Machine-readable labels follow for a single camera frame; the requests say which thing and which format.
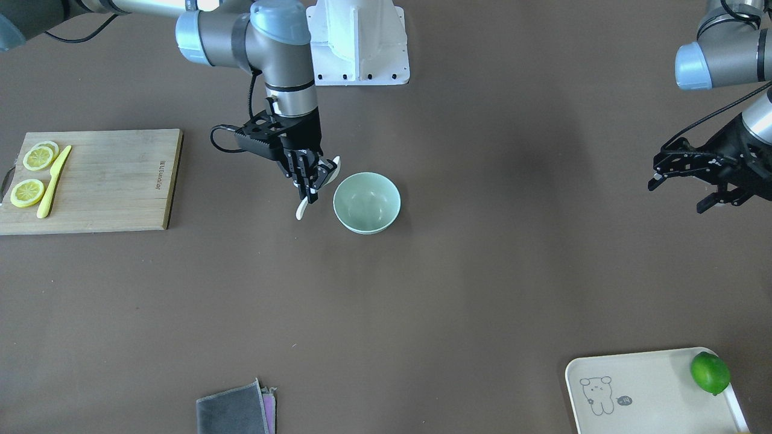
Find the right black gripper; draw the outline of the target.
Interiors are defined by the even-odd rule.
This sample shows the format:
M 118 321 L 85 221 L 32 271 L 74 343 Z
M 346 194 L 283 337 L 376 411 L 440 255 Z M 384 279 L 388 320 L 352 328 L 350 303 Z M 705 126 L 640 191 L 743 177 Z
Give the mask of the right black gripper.
M 312 111 L 303 116 L 279 116 L 282 134 L 282 159 L 279 162 L 287 178 L 296 177 L 298 189 L 307 203 L 311 205 L 318 195 L 314 189 L 321 189 L 331 183 L 338 175 L 338 157 L 332 160 L 320 160 L 321 149 L 320 114 Z M 289 152 L 296 156 L 294 160 Z

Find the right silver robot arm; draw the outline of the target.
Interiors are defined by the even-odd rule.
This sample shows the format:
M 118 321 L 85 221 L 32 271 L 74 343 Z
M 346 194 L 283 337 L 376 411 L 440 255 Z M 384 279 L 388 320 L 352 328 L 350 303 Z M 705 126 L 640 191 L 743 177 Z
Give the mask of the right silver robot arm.
M 338 159 L 325 159 L 311 32 L 298 1 L 3 1 L 2 51 L 22 46 L 72 17 L 88 13 L 175 17 L 177 47 L 187 60 L 242 69 L 262 77 L 267 102 L 248 107 L 242 126 L 223 125 L 235 137 L 235 153 L 250 152 L 276 162 L 311 205 L 336 176 Z

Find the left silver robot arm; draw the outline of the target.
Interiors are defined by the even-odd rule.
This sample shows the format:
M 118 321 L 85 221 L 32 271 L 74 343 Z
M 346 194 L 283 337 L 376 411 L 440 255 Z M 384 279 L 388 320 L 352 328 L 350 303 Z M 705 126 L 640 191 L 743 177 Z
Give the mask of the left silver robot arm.
M 653 159 L 655 190 L 674 177 L 693 177 L 714 185 L 697 204 L 703 213 L 716 205 L 741 206 L 758 196 L 770 200 L 770 17 L 769 1 L 709 1 L 693 42 L 675 56 L 681 90 L 711 90 L 743 83 L 761 87 L 741 97 L 749 107 L 734 116 L 702 146 L 685 132 L 673 135 Z

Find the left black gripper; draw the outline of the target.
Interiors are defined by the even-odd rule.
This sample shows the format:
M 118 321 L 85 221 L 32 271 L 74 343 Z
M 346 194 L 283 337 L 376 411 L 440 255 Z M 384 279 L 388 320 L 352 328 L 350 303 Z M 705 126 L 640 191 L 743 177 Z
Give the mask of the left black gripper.
M 697 203 L 698 214 L 726 203 L 742 205 L 753 196 L 771 200 L 770 145 L 751 134 L 742 115 L 709 138 L 703 150 L 723 157 L 724 168 L 718 172 L 723 183 Z

